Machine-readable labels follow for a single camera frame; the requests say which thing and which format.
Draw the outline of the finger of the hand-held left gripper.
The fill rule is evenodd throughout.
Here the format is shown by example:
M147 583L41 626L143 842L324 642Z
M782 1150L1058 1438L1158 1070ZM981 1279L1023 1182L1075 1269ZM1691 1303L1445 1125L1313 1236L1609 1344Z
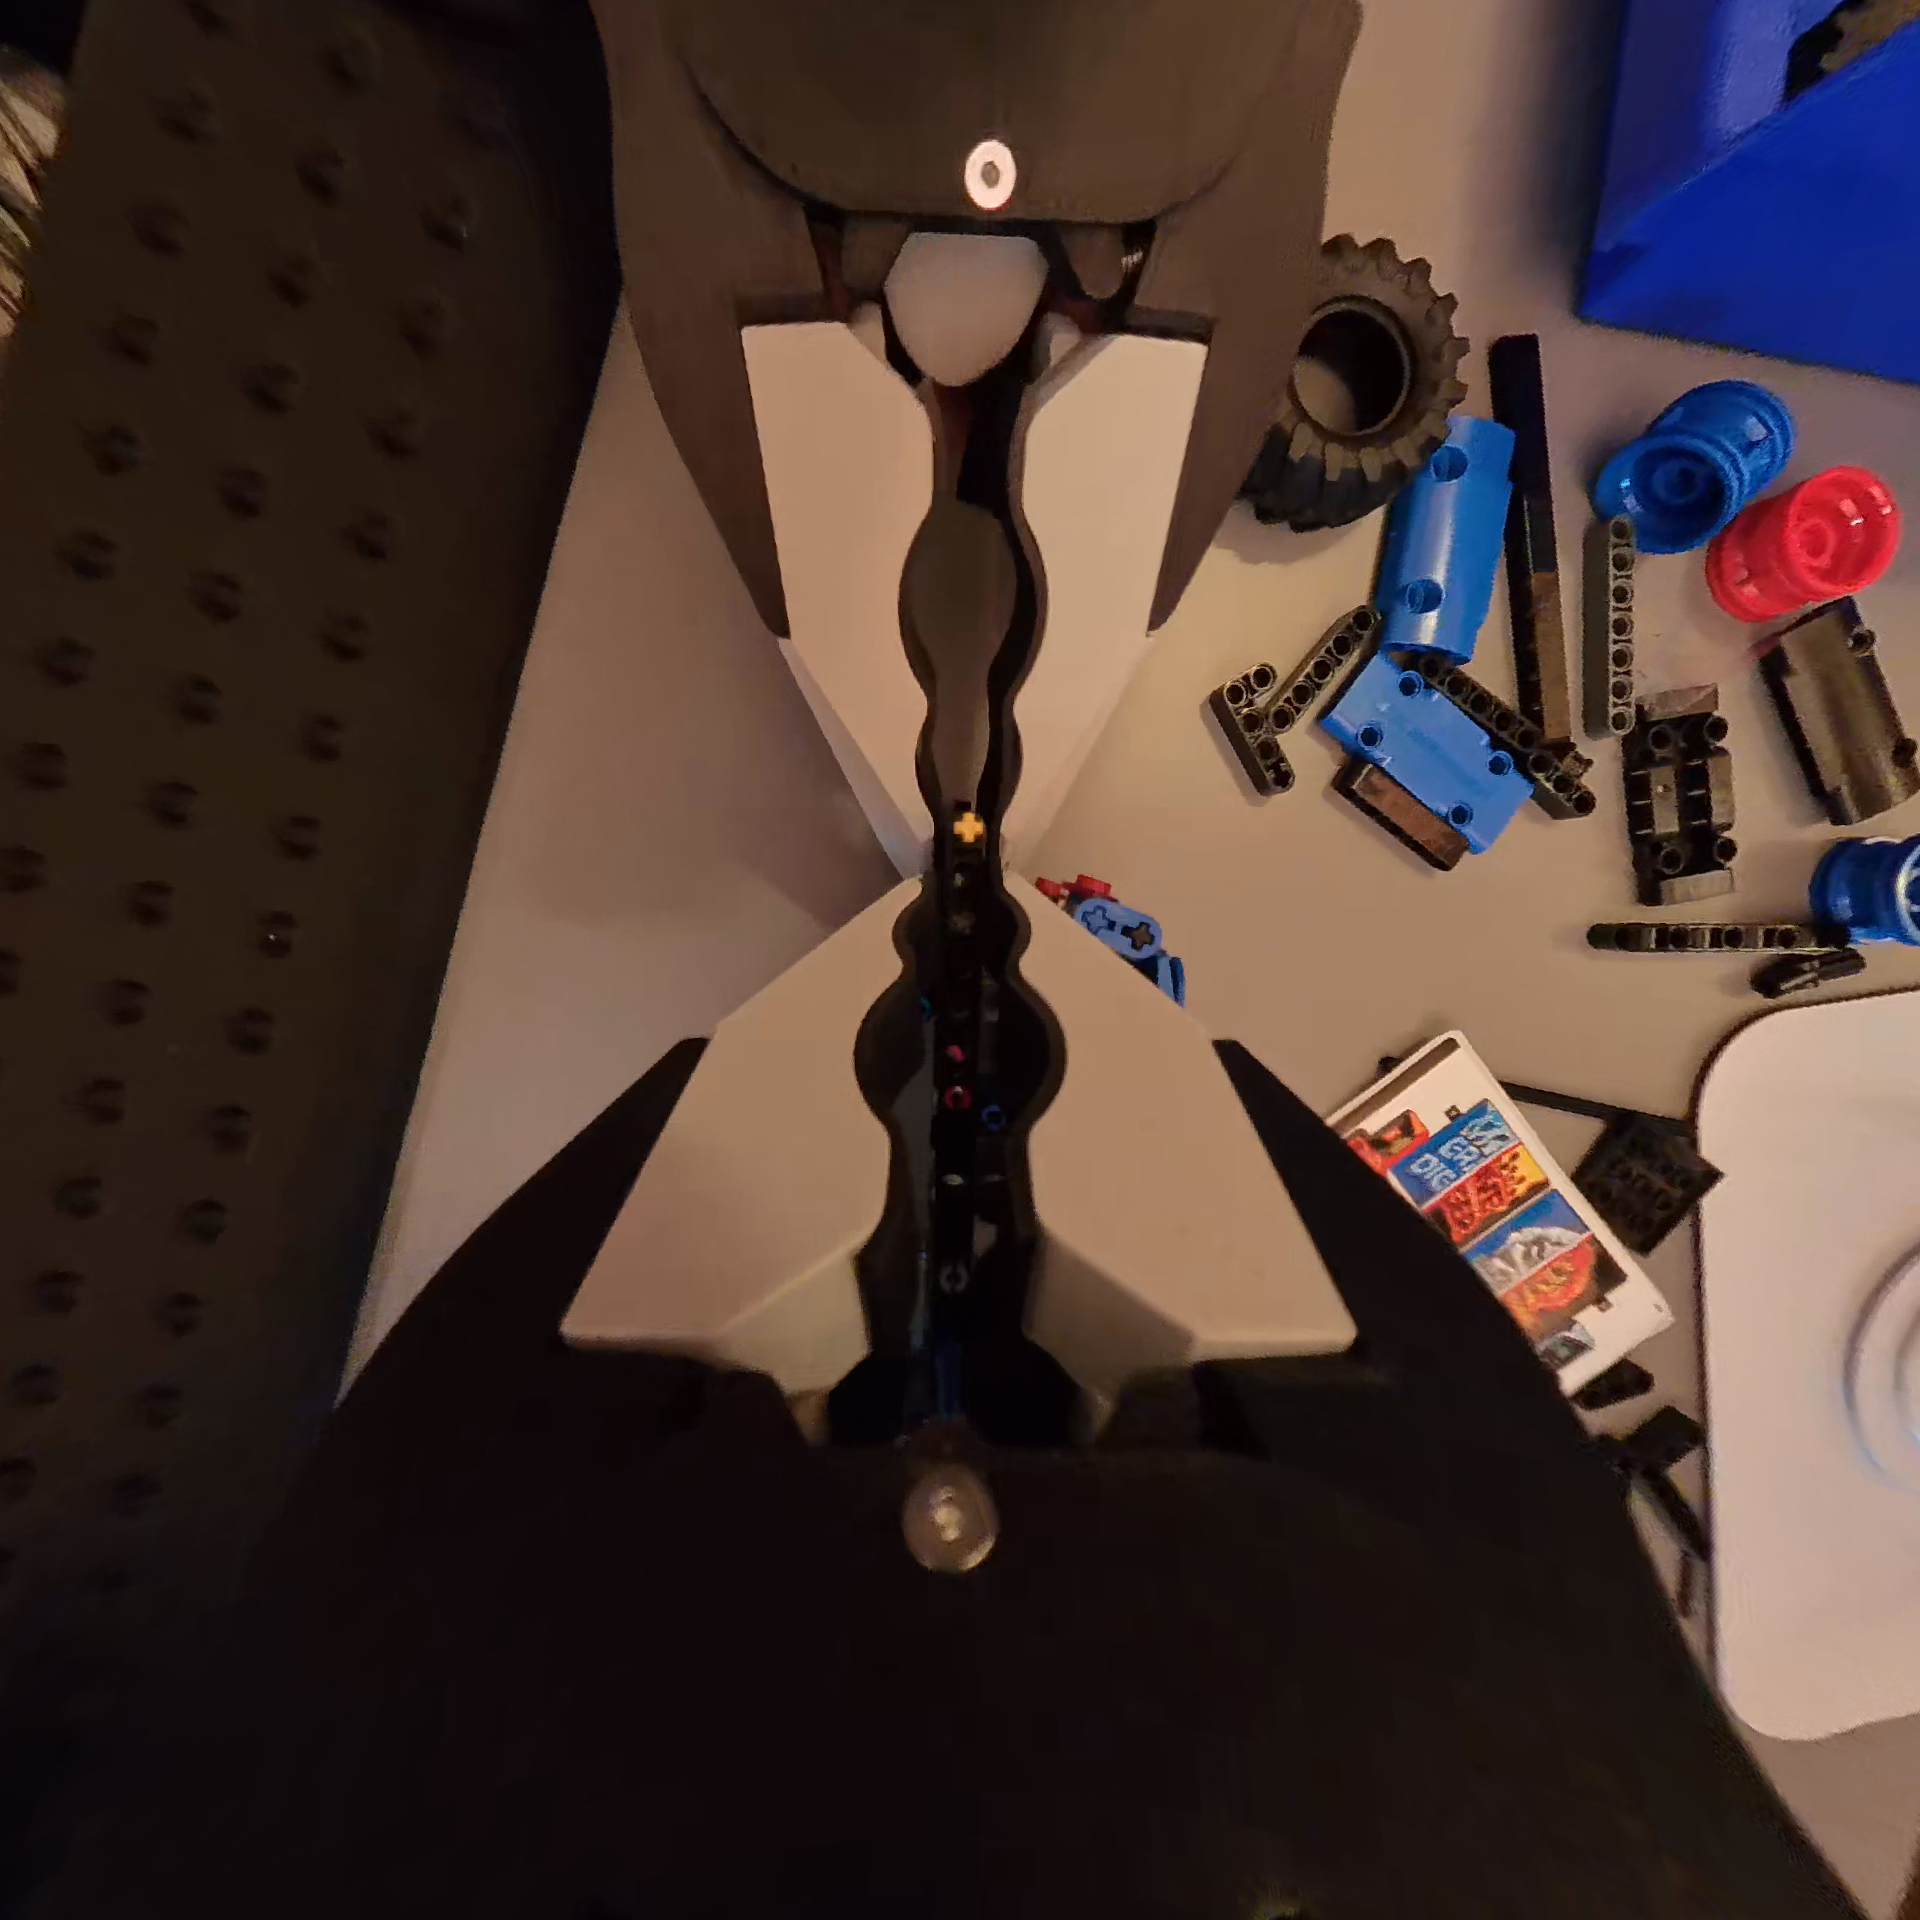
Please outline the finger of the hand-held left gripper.
M1014 481L1035 561L1041 638L1014 693L1022 767L1001 815L1006 862L1035 862L1153 645L1170 512L1202 343L1042 327L1047 362L1023 396Z
M932 428L887 359L879 306L850 322L746 327L782 573L782 657L879 849L919 877L931 842L917 751L927 698L900 634L900 577L932 492Z

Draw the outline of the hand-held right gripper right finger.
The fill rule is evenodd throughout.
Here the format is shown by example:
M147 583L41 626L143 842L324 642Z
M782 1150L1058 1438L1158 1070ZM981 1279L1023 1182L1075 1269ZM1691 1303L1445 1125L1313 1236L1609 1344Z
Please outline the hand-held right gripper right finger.
M1206 1028L1029 879L1006 893L1062 1050L1026 1135L1023 1329L1069 1378L1067 1438L1093 1439L1150 1375L1349 1353L1353 1314Z

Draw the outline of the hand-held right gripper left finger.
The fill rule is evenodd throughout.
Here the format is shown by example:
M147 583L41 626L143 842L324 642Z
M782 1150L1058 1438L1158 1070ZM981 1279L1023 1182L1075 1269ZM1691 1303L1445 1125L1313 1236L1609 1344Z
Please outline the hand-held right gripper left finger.
M857 1255L892 1144L854 1042L903 974L917 879L723 1018L561 1319L580 1353L649 1353L821 1396L870 1349Z

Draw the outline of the black blue toy car chassis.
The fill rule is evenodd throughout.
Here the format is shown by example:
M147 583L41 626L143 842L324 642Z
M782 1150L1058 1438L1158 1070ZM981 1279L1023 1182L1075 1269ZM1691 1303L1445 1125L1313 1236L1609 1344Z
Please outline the black blue toy car chassis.
M1041 1231L1023 1126L1066 1046L1018 974L1029 921L1004 893L997 852L974 805L955 801L917 951L931 1109L907 1406L1019 1439L1066 1428L1073 1396L1023 1329Z

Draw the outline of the grey desk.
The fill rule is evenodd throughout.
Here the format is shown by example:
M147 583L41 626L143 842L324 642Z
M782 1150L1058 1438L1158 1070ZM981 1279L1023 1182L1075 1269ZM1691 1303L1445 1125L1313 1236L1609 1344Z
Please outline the grey desk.
M1332 133L1329 226L1389 236L1484 344L1542 335L1563 569L1586 470L1709 376L1798 424L1788 480L1875 468L1915 506L1915 389L1594 327L1572 290L1602 170L1618 4L1366 4ZM1235 506L1023 863L1161 914L1191 1008L1318 1112L1463 1028L1523 1084L1679 1112L1758 997L1740 965L1615 957L1643 918L1618 767L1599 815L1546 823L1445 877L1329 793L1259 801L1210 687L1293 661L1359 600L1377 528L1295 537ZM374 1253L361 1361L445 1257L674 1042L709 1032L893 879L615 325L471 865Z

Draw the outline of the short black beam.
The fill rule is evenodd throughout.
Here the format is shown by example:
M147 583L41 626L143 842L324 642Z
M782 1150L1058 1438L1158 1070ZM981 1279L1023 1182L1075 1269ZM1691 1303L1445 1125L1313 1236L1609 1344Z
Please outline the short black beam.
M1379 607L1353 607L1293 666L1279 671L1270 662L1255 662L1210 693L1206 710L1217 730L1259 800L1292 790L1293 767L1285 751L1285 736L1337 684L1366 662L1381 626Z
M1473 849L1463 830L1422 805L1387 769L1351 756L1332 780L1334 793L1370 823L1438 873L1451 873Z

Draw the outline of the colourful sticker sheet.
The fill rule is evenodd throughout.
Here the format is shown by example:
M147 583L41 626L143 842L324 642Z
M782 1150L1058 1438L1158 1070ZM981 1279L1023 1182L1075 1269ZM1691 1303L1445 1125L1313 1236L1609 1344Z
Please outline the colourful sticker sheet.
M1566 1398L1674 1327L1667 1295L1461 1031L1413 1048L1329 1126L1475 1271Z

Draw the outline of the blue curved panel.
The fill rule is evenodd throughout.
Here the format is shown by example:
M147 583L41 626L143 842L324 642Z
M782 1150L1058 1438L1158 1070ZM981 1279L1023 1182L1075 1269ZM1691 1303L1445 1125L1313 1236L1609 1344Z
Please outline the blue curved panel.
M1532 800L1519 754L1389 653L1351 671L1316 727L1475 855L1494 846Z
M1473 661L1501 564L1516 442L1493 418L1453 415L1389 505L1377 573L1387 648Z

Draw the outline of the black toy tire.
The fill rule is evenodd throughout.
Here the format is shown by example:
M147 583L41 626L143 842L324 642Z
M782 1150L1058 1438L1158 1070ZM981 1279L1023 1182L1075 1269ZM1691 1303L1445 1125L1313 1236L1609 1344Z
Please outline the black toy tire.
M1323 241L1302 341L1239 497L1269 525L1323 532L1389 505L1465 399L1457 300L1386 238Z

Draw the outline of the long thin black beam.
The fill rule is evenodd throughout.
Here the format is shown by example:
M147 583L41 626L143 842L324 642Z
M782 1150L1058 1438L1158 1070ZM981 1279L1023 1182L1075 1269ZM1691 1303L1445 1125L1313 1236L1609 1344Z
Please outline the long thin black beam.
M1514 439L1510 497L1505 524L1505 576L1518 695L1524 718L1557 748L1572 742L1569 623L1551 505L1551 448L1546 412L1546 362L1532 330L1491 343L1494 421Z

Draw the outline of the black studded plate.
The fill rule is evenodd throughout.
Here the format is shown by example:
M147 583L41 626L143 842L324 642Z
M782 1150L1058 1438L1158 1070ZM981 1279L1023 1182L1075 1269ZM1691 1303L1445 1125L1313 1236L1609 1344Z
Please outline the black studded plate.
M1575 1189L1634 1257L1651 1257L1721 1184L1679 1120L1620 1110L1582 1161Z

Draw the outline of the black holed beam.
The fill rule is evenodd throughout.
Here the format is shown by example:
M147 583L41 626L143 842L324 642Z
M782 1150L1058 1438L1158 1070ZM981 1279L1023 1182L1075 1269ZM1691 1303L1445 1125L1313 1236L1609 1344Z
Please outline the black holed beam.
M1410 652L1406 664L1465 712L1524 774L1540 810L1557 823L1586 821L1597 809L1586 772L1594 758L1571 740L1550 737L1540 725L1468 673L1451 656Z

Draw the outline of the grey holed beam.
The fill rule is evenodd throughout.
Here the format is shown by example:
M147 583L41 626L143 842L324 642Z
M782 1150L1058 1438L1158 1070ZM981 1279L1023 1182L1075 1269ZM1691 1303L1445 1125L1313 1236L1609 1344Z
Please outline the grey holed beam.
M1586 736L1620 737L1636 725L1636 569L1633 519L1588 525L1582 561L1582 716Z

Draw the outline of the black angled beam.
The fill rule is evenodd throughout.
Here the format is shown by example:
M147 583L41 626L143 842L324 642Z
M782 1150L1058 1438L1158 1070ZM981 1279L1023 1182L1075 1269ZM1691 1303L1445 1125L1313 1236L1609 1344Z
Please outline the black angled beam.
M1618 956L1700 956L1751 962L1748 989L1788 1000L1866 970L1863 951L1843 927L1818 921L1599 921L1586 945Z

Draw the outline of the blue toy wheel hub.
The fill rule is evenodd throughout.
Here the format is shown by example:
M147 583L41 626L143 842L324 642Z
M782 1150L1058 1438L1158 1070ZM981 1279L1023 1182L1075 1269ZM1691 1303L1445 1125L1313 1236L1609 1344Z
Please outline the blue toy wheel hub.
M1841 927L1846 943L1915 949L1917 834L1836 840L1812 868L1809 912L1812 921Z
M1591 502L1602 521L1629 521L1641 553L1694 553L1775 481L1793 450L1793 409L1775 390L1706 381L1599 466Z

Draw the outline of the white book stand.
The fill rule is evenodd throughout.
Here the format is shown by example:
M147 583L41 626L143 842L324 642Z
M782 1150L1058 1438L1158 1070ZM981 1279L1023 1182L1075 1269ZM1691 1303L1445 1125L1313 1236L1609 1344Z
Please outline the white book stand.
M1718 1687L1785 1741L1913 1717L1915 991L1742 1026L1697 1126Z

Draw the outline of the chunky black holed brick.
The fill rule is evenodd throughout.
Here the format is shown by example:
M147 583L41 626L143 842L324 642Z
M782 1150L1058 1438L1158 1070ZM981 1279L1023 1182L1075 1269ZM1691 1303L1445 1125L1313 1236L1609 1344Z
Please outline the chunky black holed brick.
M1622 736L1622 818L1641 905L1734 892L1737 793L1715 684L1657 693Z

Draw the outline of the red toy wheel hub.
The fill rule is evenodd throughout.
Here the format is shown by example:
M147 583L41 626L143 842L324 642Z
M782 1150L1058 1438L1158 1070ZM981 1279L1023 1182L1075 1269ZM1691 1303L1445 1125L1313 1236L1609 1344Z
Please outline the red toy wheel hub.
M1721 612L1762 623L1875 585L1902 537L1891 485L1863 466L1830 466L1743 506L1709 542L1706 577Z

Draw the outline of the blue storage bin with tag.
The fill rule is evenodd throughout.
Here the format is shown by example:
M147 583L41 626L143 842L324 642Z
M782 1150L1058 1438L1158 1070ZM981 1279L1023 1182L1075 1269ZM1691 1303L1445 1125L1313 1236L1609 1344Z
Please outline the blue storage bin with tag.
M1620 4L1575 311L1917 381L1917 4Z

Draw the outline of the black curved panel piece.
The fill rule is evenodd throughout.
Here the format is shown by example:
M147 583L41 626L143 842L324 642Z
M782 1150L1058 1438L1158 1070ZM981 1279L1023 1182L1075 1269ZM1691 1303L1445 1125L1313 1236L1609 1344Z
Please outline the black curved panel piece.
M1893 702L1879 638L1841 597L1764 638L1759 676L1812 805L1863 825L1917 796L1917 742Z

